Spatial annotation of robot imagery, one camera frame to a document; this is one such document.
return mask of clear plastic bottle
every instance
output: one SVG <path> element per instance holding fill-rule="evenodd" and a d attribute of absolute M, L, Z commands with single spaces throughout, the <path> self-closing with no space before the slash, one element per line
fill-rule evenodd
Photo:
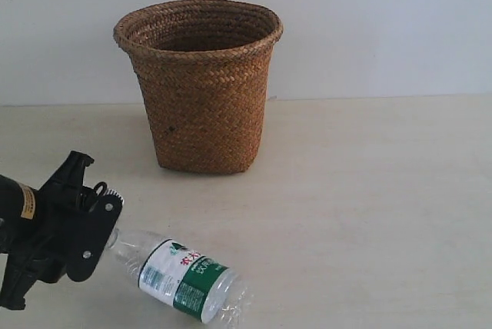
<path fill-rule="evenodd" d="M 211 328 L 239 327 L 252 295 L 233 269 L 150 231 L 113 230 L 105 254 L 152 297 Z"/>

